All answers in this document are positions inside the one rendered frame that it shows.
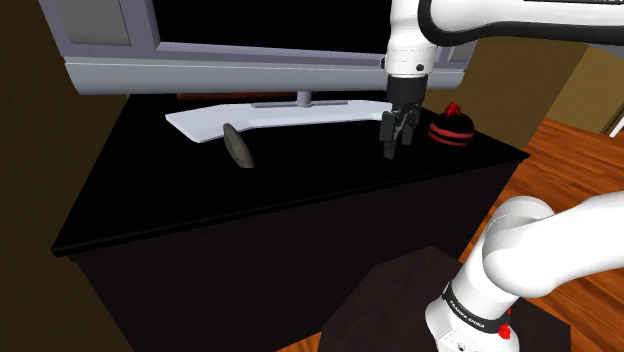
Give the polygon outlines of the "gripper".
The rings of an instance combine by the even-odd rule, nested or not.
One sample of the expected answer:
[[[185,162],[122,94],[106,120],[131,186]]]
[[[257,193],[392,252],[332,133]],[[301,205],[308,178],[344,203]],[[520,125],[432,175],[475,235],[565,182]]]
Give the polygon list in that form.
[[[379,140],[383,144],[383,156],[393,160],[396,152],[396,128],[398,113],[402,112],[401,143],[410,146],[420,122],[421,105],[425,99],[428,76],[400,78],[389,76],[386,97],[392,104],[391,111],[384,112],[380,122]]]

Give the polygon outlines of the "grey flat screen television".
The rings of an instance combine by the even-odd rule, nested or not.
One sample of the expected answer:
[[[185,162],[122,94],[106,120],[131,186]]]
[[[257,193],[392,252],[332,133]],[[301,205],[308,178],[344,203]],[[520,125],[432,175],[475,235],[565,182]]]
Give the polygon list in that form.
[[[385,52],[332,52],[167,42],[153,0],[39,0],[75,89],[83,95],[293,92],[277,103],[225,103],[167,115],[196,143],[229,123],[261,127],[380,120],[391,105],[315,101],[314,91],[384,91]]]

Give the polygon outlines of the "black tv cabinet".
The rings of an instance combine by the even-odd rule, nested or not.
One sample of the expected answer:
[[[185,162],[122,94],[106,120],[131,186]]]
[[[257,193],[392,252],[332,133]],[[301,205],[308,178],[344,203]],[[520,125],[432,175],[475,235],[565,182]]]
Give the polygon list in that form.
[[[318,332],[375,265],[462,254],[526,153],[420,126],[386,159],[375,121],[247,130],[254,166],[189,140],[172,95],[120,113],[52,252],[133,352],[275,352]]]

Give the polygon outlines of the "grey oval stone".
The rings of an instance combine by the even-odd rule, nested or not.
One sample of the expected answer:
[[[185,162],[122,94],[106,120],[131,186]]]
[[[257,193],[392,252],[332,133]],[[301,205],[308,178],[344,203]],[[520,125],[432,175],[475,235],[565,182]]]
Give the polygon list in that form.
[[[223,125],[223,138],[226,149],[240,168],[253,168],[253,156],[239,132],[229,123]]]

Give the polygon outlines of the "red and black striped hat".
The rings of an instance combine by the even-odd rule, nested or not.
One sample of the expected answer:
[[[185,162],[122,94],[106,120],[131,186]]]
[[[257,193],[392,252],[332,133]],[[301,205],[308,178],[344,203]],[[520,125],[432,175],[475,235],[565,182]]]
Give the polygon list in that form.
[[[451,102],[428,127],[428,137],[431,140],[453,147],[467,146],[474,134],[473,120],[463,113],[460,105],[455,102]]]

